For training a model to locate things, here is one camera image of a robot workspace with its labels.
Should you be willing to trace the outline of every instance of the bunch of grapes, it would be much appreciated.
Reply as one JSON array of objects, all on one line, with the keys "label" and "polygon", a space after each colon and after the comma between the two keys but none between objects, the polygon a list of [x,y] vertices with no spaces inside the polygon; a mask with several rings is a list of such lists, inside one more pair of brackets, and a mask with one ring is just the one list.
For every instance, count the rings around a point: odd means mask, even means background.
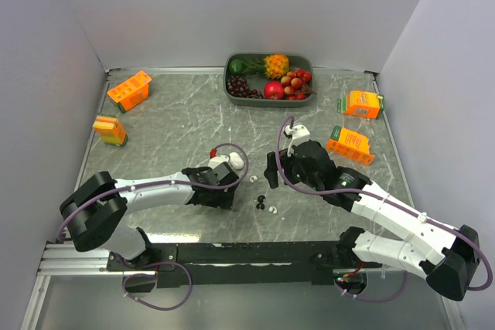
[{"label": "bunch of grapes", "polygon": [[234,97],[263,98],[263,93],[256,89],[250,90],[246,79],[240,76],[231,77],[227,81],[227,92]]}]

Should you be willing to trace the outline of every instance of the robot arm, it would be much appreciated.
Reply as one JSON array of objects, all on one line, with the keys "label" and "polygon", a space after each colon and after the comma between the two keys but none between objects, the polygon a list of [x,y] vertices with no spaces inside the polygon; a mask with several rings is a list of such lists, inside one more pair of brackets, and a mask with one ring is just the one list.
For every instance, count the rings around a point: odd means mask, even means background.
[{"label": "robot arm", "polygon": [[[303,125],[288,126],[284,134],[291,142],[280,151],[280,162],[285,177],[293,185],[301,182],[316,191],[354,189],[355,192],[322,197],[332,205],[378,223],[400,239],[387,239],[350,227],[340,237],[344,250],[363,262],[386,264],[416,274],[441,295],[457,301],[463,299],[480,263],[473,248],[454,234],[427,223],[425,214],[418,214],[355,169],[335,166],[326,149],[309,139]],[[275,153],[268,153],[267,160],[265,177],[274,189],[278,187]],[[397,203],[402,209],[385,200]],[[452,226],[440,224],[454,230]],[[479,246],[475,230],[462,226],[458,232]]]},{"label": "robot arm", "polygon": [[93,197],[111,193],[80,211],[67,225],[76,250],[83,252],[103,247],[137,266],[148,263],[149,257],[145,254],[149,245],[147,236],[141,229],[121,223],[122,217],[162,205],[194,204],[231,209],[237,184],[222,189],[196,186],[228,186],[239,179],[222,158],[211,159],[209,165],[141,180],[113,179],[108,172],[96,173],[60,206],[60,213],[66,219]]}]

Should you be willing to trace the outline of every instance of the orange box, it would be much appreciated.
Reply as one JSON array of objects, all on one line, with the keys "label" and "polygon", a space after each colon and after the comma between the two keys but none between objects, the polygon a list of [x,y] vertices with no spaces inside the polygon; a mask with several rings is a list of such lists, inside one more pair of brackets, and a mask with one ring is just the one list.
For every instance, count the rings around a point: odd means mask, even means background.
[{"label": "orange box", "polygon": [[128,137],[122,123],[112,116],[98,115],[93,123],[94,131],[109,145],[123,146]]},{"label": "orange box", "polygon": [[365,165],[371,164],[374,160],[374,155],[370,155],[368,137],[339,125],[333,128],[326,149]]},{"label": "orange box", "polygon": [[384,96],[377,93],[352,90],[337,102],[337,111],[343,114],[378,119],[384,111]]},{"label": "orange box", "polygon": [[125,113],[148,98],[150,81],[152,78],[147,73],[139,71],[131,79],[110,89],[108,96],[117,104],[118,109]]}]

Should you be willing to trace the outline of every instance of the green fruit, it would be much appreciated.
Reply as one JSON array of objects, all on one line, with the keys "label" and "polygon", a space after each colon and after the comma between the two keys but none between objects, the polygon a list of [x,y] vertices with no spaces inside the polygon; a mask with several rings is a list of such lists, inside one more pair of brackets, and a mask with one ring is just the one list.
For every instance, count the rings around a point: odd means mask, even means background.
[{"label": "green fruit", "polygon": [[241,75],[244,71],[244,66],[244,62],[242,62],[241,60],[232,60],[229,63],[229,71],[233,75]]}]

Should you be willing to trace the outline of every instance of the gray marble surface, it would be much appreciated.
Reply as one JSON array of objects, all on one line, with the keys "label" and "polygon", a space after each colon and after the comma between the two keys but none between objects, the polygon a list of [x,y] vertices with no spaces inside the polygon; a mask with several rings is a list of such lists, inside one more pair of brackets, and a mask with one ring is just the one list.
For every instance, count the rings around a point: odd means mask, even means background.
[{"label": "gray marble surface", "polygon": [[[116,71],[110,87],[135,72]],[[367,167],[330,154],[337,165],[354,167],[384,189],[407,202],[404,179],[383,118],[361,119],[336,112],[336,101],[350,90],[373,91],[372,76],[363,73],[316,73],[318,97],[307,107],[273,109],[240,107],[230,103],[222,89],[222,75],[153,73],[148,100],[121,114],[107,97],[101,112],[115,114],[128,132],[123,148],[105,145],[98,136],[91,144],[83,180],[107,170],[114,178],[143,179],[168,175],[185,167],[205,165],[210,149],[232,141],[249,156],[248,180],[239,185],[231,211],[205,206],[159,206],[128,214],[125,223],[140,226],[154,242],[257,242],[338,240],[349,226],[391,236],[368,220],[331,206],[318,196],[299,194],[286,186],[275,190],[263,178],[266,154],[275,148],[283,118],[293,114],[325,145],[338,124],[370,138],[374,163]],[[255,209],[255,199],[266,195],[267,209]],[[278,214],[268,212],[276,206]]]}]

